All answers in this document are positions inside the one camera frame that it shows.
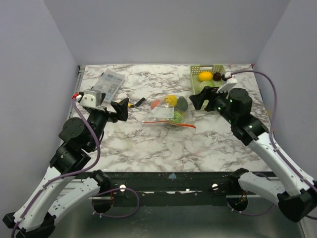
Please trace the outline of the green cabbage toy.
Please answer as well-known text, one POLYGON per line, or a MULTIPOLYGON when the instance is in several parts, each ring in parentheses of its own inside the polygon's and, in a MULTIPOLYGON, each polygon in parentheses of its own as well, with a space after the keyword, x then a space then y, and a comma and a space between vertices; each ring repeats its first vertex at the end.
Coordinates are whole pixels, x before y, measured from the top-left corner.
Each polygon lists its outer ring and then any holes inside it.
POLYGON ((206 86, 208 87, 215 87, 215 84, 213 81, 203 81, 199 84, 199 89, 203 90, 206 86))

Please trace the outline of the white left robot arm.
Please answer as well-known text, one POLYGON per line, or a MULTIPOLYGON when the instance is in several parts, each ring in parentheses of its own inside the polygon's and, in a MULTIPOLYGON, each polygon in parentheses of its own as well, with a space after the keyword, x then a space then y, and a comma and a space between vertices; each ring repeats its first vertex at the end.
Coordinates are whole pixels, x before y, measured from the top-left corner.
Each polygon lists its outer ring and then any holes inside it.
POLYGON ((114 185, 102 170, 95 170, 71 192, 60 195, 77 175, 92 169, 100 160, 106 124, 127 121, 129 99, 111 102, 114 112, 109 112, 102 106, 105 96, 105 93, 94 89, 72 96, 71 104, 78 116, 64 123, 58 135, 62 144, 50 160, 44 177, 25 204, 2 219, 12 230, 11 237, 48 238, 57 223, 82 201, 109 194, 106 208, 94 208, 95 214, 104 217, 113 205, 115 192, 133 191, 114 185))

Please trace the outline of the grey oyster mushroom toy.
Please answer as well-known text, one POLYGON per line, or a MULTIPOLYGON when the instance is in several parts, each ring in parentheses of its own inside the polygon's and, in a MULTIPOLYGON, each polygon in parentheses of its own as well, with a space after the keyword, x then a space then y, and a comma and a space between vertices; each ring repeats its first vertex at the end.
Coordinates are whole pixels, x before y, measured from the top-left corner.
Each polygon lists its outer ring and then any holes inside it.
POLYGON ((174 117, 174 108, 155 107, 152 109, 152 116, 155 118, 171 119, 174 117))

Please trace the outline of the clear zip bag orange zipper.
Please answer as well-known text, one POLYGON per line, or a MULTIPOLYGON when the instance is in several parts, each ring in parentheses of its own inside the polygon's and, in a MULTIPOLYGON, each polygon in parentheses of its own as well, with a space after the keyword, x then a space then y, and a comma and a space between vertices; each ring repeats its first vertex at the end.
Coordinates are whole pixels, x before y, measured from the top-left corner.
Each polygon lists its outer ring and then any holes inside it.
POLYGON ((151 101, 148 116, 142 120, 142 123, 167 123, 196 129, 191 121, 188 100, 178 95, 165 95, 151 101))

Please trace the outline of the peach toy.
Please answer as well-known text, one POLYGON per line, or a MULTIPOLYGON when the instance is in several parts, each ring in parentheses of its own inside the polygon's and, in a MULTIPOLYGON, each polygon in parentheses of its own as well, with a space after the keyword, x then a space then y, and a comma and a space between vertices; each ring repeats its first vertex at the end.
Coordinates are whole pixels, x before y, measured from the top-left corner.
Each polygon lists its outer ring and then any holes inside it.
POLYGON ((151 109, 154 109, 156 106, 158 106, 161 103, 161 100, 155 100, 151 103, 151 109))

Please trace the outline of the small bright green vegetable toy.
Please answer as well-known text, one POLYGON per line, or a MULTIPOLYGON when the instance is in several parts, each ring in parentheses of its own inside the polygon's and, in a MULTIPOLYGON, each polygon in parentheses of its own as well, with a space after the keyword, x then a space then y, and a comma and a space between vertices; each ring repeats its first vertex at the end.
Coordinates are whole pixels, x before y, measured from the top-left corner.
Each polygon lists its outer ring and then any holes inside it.
POLYGON ((172 123, 182 123, 183 115, 177 111, 174 111, 174 117, 170 119, 172 123))

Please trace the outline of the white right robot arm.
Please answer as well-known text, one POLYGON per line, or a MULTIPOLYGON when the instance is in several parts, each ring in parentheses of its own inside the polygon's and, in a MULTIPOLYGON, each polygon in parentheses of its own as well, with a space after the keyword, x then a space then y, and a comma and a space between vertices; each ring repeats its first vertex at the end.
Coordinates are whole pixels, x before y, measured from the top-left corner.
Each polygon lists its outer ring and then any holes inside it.
POLYGON ((253 100, 245 89, 217 90, 206 86, 201 91, 203 100, 208 101, 205 110, 217 111, 228 121, 234 136, 259 155, 283 184, 275 188, 270 181, 256 182, 255 176, 245 172, 228 181, 229 191, 239 194, 247 189, 277 204, 290 221, 301 221, 317 206, 316 179, 296 165, 270 138, 268 128, 251 114, 253 100))

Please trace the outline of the yellow banana toy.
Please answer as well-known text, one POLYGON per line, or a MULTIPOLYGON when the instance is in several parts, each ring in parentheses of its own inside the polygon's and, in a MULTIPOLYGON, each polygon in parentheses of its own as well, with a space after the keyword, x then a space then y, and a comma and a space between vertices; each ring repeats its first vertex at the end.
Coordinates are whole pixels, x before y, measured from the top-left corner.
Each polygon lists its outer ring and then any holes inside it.
POLYGON ((168 103, 171 107, 175 107, 177 105, 177 97, 174 96, 174 95, 167 95, 165 98, 164 98, 164 101, 166 103, 168 103))

